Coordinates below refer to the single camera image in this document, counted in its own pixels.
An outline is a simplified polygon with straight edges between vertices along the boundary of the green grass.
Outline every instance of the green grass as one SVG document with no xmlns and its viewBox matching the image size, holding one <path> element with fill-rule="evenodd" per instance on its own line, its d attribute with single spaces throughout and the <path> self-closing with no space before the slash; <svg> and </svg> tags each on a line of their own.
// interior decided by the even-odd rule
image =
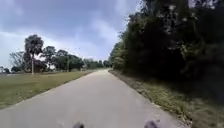
<svg viewBox="0 0 224 128">
<path fill-rule="evenodd" d="M 224 128 L 224 107 L 201 98 L 190 98 L 174 91 L 165 83 L 142 81 L 118 71 L 110 71 L 151 102 L 159 105 L 192 128 Z"/>
<path fill-rule="evenodd" d="M 31 74 L 0 76 L 0 109 L 31 98 L 91 72 L 76 71 L 46 75 L 36 74 L 34 76 Z"/>
</svg>

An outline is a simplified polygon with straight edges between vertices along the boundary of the cloud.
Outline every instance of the cloud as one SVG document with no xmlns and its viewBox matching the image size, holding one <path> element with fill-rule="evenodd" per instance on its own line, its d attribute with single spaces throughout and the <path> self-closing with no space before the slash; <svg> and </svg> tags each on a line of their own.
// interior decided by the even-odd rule
<svg viewBox="0 0 224 128">
<path fill-rule="evenodd" d="M 92 27 L 108 45 L 113 46 L 118 41 L 118 31 L 105 20 L 100 18 L 93 20 Z"/>
<path fill-rule="evenodd" d="M 21 29 L 14 32 L 0 30 L 0 45 L 3 47 L 0 54 L 0 65 L 5 67 L 11 66 L 9 64 L 9 54 L 12 52 L 24 51 L 24 40 L 32 34 L 38 34 L 38 36 L 44 40 L 44 47 L 54 46 L 57 50 L 64 49 L 70 54 L 75 54 L 82 58 L 94 58 L 99 60 L 107 59 L 108 57 L 107 51 L 109 50 L 105 49 L 106 47 L 104 44 L 97 45 L 85 39 L 81 31 L 77 31 L 74 38 L 59 38 L 38 29 Z"/>
</svg>

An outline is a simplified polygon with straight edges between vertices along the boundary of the foliage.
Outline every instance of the foliage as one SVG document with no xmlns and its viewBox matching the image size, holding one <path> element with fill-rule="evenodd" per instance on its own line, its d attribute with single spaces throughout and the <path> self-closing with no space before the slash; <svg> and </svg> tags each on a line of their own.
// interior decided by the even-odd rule
<svg viewBox="0 0 224 128">
<path fill-rule="evenodd" d="M 19 71 L 21 71 L 21 69 L 19 67 L 13 66 L 11 68 L 11 72 L 19 72 Z"/>
<path fill-rule="evenodd" d="M 32 74 L 34 74 L 34 55 L 42 52 L 43 40 L 37 35 L 31 35 L 25 39 L 25 51 L 31 55 Z"/>
<path fill-rule="evenodd" d="M 108 60 L 104 60 L 104 61 L 103 61 L 103 67 L 105 67 L 105 68 L 109 68 L 109 67 L 111 67 L 110 62 L 109 62 Z"/>
<path fill-rule="evenodd" d="M 48 68 L 50 69 L 51 64 L 53 63 L 52 57 L 55 55 L 56 49 L 54 46 L 47 46 L 43 49 L 41 57 L 45 58 L 45 62 L 48 64 Z"/>
<path fill-rule="evenodd" d="M 10 74 L 10 71 L 9 71 L 8 68 L 4 68 L 4 72 L 5 72 L 6 74 Z"/>
<path fill-rule="evenodd" d="M 83 66 L 83 61 L 76 55 L 68 54 L 65 50 L 58 50 L 56 56 L 52 58 L 52 62 L 58 70 L 68 70 L 72 69 L 80 70 Z"/>
<path fill-rule="evenodd" d="M 10 53 L 10 58 L 11 58 L 11 63 L 13 66 L 15 67 L 19 67 L 20 70 L 23 69 L 23 63 L 24 63 L 24 59 L 23 59 L 23 55 L 24 55 L 24 52 L 23 51 L 20 51 L 20 52 L 13 52 L 13 53 Z"/>
<path fill-rule="evenodd" d="M 94 69 L 94 68 L 103 68 L 103 62 L 95 61 L 93 59 L 83 59 L 84 67 L 87 69 Z"/>
<path fill-rule="evenodd" d="M 142 3 L 111 51 L 114 68 L 166 79 L 195 78 L 222 59 L 223 2 L 196 0 L 194 7 L 188 0 Z"/>
</svg>

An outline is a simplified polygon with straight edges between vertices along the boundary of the blue sky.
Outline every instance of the blue sky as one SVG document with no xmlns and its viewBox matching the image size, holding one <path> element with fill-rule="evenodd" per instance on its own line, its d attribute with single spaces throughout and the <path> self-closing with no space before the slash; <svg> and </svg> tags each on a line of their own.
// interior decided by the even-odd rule
<svg viewBox="0 0 224 128">
<path fill-rule="evenodd" d="M 22 51 L 24 39 L 38 34 L 44 46 L 80 57 L 107 59 L 128 14 L 139 0 L 0 0 L 0 65 L 10 67 L 9 53 Z"/>
</svg>

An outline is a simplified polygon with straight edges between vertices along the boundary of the asphalt path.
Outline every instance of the asphalt path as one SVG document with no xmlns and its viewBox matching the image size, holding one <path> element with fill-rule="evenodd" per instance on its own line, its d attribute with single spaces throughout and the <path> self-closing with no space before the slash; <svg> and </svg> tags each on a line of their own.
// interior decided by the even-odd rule
<svg viewBox="0 0 224 128">
<path fill-rule="evenodd" d="M 187 128 L 124 82 L 101 70 L 0 110 L 1 128 Z"/>
</svg>

